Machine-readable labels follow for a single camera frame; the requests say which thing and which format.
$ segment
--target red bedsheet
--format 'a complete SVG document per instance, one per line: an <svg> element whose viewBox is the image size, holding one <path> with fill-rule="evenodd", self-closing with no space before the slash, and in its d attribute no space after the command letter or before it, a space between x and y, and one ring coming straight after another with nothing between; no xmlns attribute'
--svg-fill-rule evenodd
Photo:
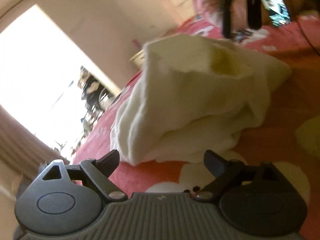
<svg viewBox="0 0 320 240"><path fill-rule="evenodd" d="M300 25L315 48L320 48L320 21L303 16ZM220 38L220 30L203 19L193 18L177 28L177 33L201 34ZM308 216L300 233L308 240L320 239L320 160L307 155L297 145L295 130L306 120L320 114L320 59L302 35L297 23L283 28L265 27L240 46L273 55L288 63L293 75L272 95L265 123L243 131L234 152L224 155L249 165L272 161L298 189L308 203ZM116 111L130 95L138 73L123 89L121 96L105 112L73 163L86 158L99 159L110 151L110 128ZM134 191L198 190L212 180L203 164L183 162L142 163L132 167L120 163L110 179L127 194Z"/></svg>

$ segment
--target phone screen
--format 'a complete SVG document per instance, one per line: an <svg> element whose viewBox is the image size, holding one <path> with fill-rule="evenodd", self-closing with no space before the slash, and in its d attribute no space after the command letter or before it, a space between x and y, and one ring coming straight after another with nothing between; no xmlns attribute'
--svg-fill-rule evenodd
<svg viewBox="0 0 320 240"><path fill-rule="evenodd" d="M263 6L268 10L272 24L281 27L291 23L289 12L283 0L261 0Z"/></svg>

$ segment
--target curtain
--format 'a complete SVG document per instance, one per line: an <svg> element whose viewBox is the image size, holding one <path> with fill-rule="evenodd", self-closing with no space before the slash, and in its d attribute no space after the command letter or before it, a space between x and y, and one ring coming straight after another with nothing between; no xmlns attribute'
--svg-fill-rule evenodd
<svg viewBox="0 0 320 240"><path fill-rule="evenodd" d="M10 167L33 179L38 167L54 159L69 161L49 148L0 105L0 158Z"/></svg>

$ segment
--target white cloth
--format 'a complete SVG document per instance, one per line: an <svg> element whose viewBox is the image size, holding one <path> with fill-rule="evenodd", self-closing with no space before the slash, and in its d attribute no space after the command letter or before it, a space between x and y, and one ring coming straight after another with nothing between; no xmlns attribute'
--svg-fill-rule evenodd
<svg viewBox="0 0 320 240"><path fill-rule="evenodd" d="M120 106L111 149L131 165L202 162L261 125L270 92L291 74L285 63L229 41L179 34L144 47L140 80Z"/></svg>

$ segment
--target ribbed plastic surface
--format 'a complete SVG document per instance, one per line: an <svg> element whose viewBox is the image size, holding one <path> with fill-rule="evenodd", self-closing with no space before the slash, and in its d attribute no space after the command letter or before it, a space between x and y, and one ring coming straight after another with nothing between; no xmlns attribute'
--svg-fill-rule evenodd
<svg viewBox="0 0 320 240"><path fill-rule="evenodd" d="M229 225L213 204L199 203L189 194L135 193L123 203L109 204L89 227L67 236L37 236L22 240L302 240L297 234L260 238Z"/></svg>

